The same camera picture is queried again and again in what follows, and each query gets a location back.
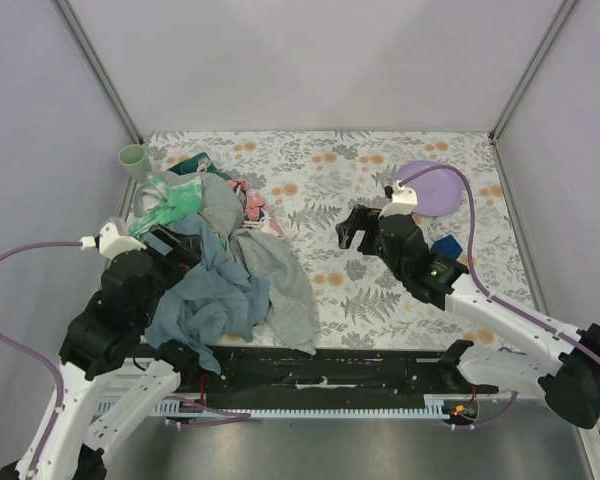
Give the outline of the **blue-grey cloth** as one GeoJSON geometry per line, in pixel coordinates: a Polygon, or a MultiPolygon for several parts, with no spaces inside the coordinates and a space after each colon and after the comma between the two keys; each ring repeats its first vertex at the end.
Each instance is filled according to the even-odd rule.
{"type": "Polygon", "coordinates": [[[269,310],[270,283],[231,260],[201,216],[191,214],[168,229],[199,236],[201,260],[164,293],[145,338],[153,348],[176,340],[198,353],[203,369],[219,375],[221,366],[210,347],[227,333],[253,340],[253,327],[269,310]]]}

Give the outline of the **light grey cloth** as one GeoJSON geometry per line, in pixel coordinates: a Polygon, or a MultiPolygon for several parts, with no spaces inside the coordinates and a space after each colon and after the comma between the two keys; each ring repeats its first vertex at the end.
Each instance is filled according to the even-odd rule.
{"type": "Polygon", "coordinates": [[[218,236],[229,258],[252,276],[269,281],[269,310],[266,323],[273,334],[290,349],[313,355],[315,302],[306,274],[281,237],[242,227],[244,206],[228,181],[210,173],[179,176],[172,172],[157,173],[177,180],[200,177],[203,196],[197,213],[218,236]]]}

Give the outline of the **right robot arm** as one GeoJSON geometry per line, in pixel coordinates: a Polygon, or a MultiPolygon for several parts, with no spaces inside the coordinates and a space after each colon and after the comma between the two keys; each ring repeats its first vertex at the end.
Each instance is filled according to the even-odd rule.
{"type": "Polygon", "coordinates": [[[581,329],[479,286],[469,269],[433,253],[410,215],[357,205],[337,224],[340,248],[364,234],[358,251],[379,257],[416,300],[482,323],[517,348],[490,353],[458,340],[443,358],[469,383],[542,397],[563,420],[593,428],[600,419],[600,325],[581,329]]]}

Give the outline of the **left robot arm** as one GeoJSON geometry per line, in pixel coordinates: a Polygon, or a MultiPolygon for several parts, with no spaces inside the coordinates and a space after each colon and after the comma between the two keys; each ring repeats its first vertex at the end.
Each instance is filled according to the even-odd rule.
{"type": "Polygon", "coordinates": [[[26,453],[0,469],[1,479],[103,479],[120,447],[182,378],[196,353],[169,340],[140,379],[103,415],[103,394],[141,342],[163,295],[201,261],[201,239],[158,226],[161,253],[113,223],[81,244],[110,259],[100,289],[68,325],[55,368],[56,388],[26,453]]]}

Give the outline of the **green white patterned cloth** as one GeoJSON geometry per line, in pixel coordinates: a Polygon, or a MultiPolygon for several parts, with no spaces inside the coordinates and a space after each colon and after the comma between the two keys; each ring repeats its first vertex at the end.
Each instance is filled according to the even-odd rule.
{"type": "Polygon", "coordinates": [[[135,220],[128,232],[142,238],[157,226],[168,226],[189,214],[197,213],[203,196],[200,177],[177,180],[174,176],[149,174],[133,197],[132,213],[135,220]]]}

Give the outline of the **pink patterned cloth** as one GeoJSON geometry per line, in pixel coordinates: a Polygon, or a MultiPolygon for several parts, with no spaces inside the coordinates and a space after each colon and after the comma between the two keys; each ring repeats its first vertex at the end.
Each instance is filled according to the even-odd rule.
{"type": "Polygon", "coordinates": [[[228,184],[243,203],[243,228],[258,230],[275,237],[282,236],[278,223],[270,214],[267,202],[259,193],[252,191],[245,180],[229,180],[228,184]]]}

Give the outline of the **dark teal cloth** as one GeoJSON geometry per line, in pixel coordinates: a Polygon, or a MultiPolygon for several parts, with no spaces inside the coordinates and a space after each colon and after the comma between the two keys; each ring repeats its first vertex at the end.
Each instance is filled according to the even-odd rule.
{"type": "Polygon", "coordinates": [[[231,177],[225,172],[219,170],[211,161],[210,157],[205,153],[198,153],[193,157],[179,161],[169,168],[170,172],[177,175],[188,175],[193,173],[210,173],[214,174],[226,181],[231,180],[231,177]]]}

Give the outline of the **floral table mat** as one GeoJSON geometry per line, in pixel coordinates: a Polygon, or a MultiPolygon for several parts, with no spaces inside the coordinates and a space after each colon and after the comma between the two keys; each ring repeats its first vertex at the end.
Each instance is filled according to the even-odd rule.
{"type": "Polygon", "coordinates": [[[451,313],[460,282],[533,302],[484,134],[166,132],[147,149],[158,171],[205,153],[264,196],[311,282],[319,347],[444,350],[465,339],[494,348],[492,327],[451,313]],[[459,181],[453,212],[381,215],[414,160],[459,181]]]}

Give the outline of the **purple plastic plate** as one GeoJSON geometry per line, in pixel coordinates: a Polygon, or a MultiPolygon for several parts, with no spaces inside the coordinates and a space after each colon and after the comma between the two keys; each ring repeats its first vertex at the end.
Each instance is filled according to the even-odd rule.
{"type": "Polygon", "coordinates": [[[464,184],[448,169],[436,169],[408,183],[417,195],[414,212],[420,216],[438,217],[453,213],[463,197],[464,184]]]}

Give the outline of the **blue square block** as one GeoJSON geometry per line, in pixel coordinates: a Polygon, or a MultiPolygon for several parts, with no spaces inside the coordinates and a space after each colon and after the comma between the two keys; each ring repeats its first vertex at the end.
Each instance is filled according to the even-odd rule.
{"type": "Polygon", "coordinates": [[[457,260],[462,254],[463,248],[453,235],[446,235],[433,242],[431,252],[457,260]]]}

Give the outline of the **green plastic cup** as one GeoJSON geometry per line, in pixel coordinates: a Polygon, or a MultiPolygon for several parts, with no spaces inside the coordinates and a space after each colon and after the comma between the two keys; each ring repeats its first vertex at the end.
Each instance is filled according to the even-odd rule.
{"type": "Polygon", "coordinates": [[[152,172],[149,155],[143,145],[133,144],[124,147],[118,154],[119,163],[137,183],[144,183],[152,172]]]}

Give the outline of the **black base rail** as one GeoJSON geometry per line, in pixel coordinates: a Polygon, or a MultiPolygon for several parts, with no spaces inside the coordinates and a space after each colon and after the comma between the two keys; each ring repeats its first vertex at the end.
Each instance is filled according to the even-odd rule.
{"type": "Polygon", "coordinates": [[[421,407],[424,397],[475,390],[441,351],[319,349],[309,354],[265,347],[215,346],[219,375],[194,360],[178,394],[203,394],[230,408],[421,407]]]}

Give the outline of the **left aluminium frame post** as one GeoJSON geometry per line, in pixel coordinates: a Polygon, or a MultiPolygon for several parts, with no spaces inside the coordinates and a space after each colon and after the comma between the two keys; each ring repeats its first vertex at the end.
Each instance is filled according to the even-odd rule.
{"type": "Polygon", "coordinates": [[[143,144],[143,135],[126,108],[72,3],[68,0],[53,0],[52,4],[126,134],[134,143],[143,144]]]}

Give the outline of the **aluminium frame post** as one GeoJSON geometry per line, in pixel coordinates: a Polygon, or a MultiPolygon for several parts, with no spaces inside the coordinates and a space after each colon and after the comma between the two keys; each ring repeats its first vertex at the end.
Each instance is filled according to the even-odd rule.
{"type": "Polygon", "coordinates": [[[52,4],[126,134],[134,143],[143,144],[143,135],[126,108],[72,3],[68,0],[53,0],[52,4]]]}
{"type": "Polygon", "coordinates": [[[559,3],[556,12],[553,14],[551,21],[549,22],[549,25],[543,33],[538,45],[534,49],[493,128],[489,132],[489,138],[492,143],[496,143],[502,136],[504,130],[510,123],[512,116],[516,112],[519,103],[524,98],[527,90],[539,73],[545,60],[555,46],[560,34],[569,22],[579,4],[579,0],[562,0],[559,3]]]}

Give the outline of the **right aluminium frame post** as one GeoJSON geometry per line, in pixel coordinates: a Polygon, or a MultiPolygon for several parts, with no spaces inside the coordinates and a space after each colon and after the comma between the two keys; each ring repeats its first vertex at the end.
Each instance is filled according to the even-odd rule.
{"type": "Polygon", "coordinates": [[[551,21],[549,22],[549,25],[543,33],[538,45],[534,49],[493,128],[489,132],[489,138],[492,143],[496,143],[502,136],[504,130],[510,123],[512,116],[516,112],[519,103],[524,98],[527,90],[539,73],[545,60],[555,46],[560,34],[569,22],[579,4],[579,0],[562,0],[559,3],[556,12],[553,14],[551,21]]]}

